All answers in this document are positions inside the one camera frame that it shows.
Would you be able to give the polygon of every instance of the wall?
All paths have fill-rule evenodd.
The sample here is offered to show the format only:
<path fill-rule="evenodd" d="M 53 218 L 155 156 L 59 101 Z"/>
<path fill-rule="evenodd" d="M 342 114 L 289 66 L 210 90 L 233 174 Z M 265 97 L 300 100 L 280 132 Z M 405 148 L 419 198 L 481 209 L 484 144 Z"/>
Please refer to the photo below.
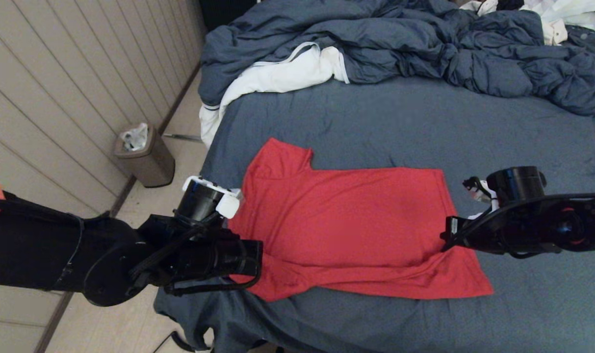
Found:
<path fill-rule="evenodd" d="M 2 187 L 82 217 L 111 208 L 129 179 L 117 132 L 162 122 L 204 35 L 196 0 L 0 0 Z M 32 352 L 59 299 L 0 286 L 0 353 Z"/>

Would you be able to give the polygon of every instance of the mattress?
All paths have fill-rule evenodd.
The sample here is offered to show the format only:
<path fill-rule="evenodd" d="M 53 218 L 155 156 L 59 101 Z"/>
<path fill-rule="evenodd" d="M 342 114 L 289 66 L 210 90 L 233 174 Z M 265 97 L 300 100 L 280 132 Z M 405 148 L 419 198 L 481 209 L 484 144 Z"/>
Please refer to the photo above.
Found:
<path fill-rule="evenodd" d="M 441 169 L 461 216 L 485 208 L 468 196 L 463 179 L 518 165 L 544 172 L 546 194 L 595 192 L 595 116 L 438 79 L 329 81 L 247 94 L 228 106 L 203 176 L 239 187 L 272 137 L 313 148 L 314 169 Z M 247 291 L 179 298 L 161 291 L 154 307 L 181 324 L 198 349 L 212 327 L 222 353 L 244 352 L 259 339 L 296 352 L 595 352 L 595 252 L 477 255 L 494 295 L 410 300 L 313 288 L 266 303 Z"/>

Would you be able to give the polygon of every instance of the t-shirt sleeve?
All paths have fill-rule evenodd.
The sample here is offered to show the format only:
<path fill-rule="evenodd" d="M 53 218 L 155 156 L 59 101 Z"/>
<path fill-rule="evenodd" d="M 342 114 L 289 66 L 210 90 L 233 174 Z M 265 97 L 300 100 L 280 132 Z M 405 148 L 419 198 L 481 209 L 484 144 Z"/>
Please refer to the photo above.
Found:
<path fill-rule="evenodd" d="M 252 161 L 248 174 L 256 178 L 284 179 L 310 168 L 312 150 L 270 138 Z"/>

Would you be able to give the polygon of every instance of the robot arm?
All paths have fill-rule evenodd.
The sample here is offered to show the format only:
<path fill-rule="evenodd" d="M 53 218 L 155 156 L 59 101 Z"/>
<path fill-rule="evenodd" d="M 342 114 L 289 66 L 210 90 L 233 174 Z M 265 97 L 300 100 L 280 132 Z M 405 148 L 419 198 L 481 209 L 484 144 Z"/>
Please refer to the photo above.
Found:
<path fill-rule="evenodd" d="M 545 184 L 536 167 L 501 170 L 486 183 L 474 177 L 466 180 L 464 185 L 479 195 L 477 199 L 497 201 L 498 206 L 475 219 L 447 217 L 442 251 L 464 246 L 517 258 L 594 251 L 595 194 L 544 195 Z"/>
<path fill-rule="evenodd" d="M 262 242 L 222 227 L 241 196 L 191 177 L 174 217 L 151 215 L 138 229 L 103 214 L 82 219 L 6 193 L 0 200 L 0 284 L 81 292 L 111 306 L 147 284 L 182 295 L 237 290 L 260 277 Z M 249 275 L 247 283 L 186 286 L 180 282 Z"/>

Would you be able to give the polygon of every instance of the tile floor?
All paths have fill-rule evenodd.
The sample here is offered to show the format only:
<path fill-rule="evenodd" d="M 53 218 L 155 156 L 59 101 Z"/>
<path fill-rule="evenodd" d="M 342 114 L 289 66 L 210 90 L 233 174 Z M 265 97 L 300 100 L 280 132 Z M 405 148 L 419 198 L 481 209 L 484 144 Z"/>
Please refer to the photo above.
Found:
<path fill-rule="evenodd" d="M 166 132 L 199 134 L 201 99 L 197 95 L 198 75 L 181 101 Z M 117 218 L 132 227 L 140 226 L 150 214 L 172 215 L 181 198 L 181 186 L 190 175 L 198 174 L 206 157 L 201 143 L 164 138 L 176 159 L 176 174 L 167 187 L 144 188 L 136 182 Z M 83 295 L 73 295 L 48 346 L 48 353 L 151 353 L 171 331 L 181 327 L 154 312 L 157 288 L 149 286 L 133 299 L 110 308 L 93 306 Z M 251 353 L 271 353 L 267 344 Z M 168 340 L 159 353 L 182 353 Z"/>

